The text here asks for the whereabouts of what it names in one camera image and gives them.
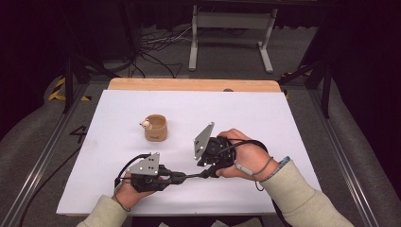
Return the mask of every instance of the sleeve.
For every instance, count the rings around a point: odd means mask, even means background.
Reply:
[[[101,196],[92,213],[77,227],[121,227],[127,214],[116,201]]]
[[[353,226],[323,192],[311,187],[291,160],[260,183],[277,203],[286,221],[294,226]]]

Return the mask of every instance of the small wooden container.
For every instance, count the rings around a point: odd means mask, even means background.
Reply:
[[[146,118],[151,129],[145,130],[145,137],[151,142],[162,142],[167,139],[167,120],[163,115],[153,114]]]

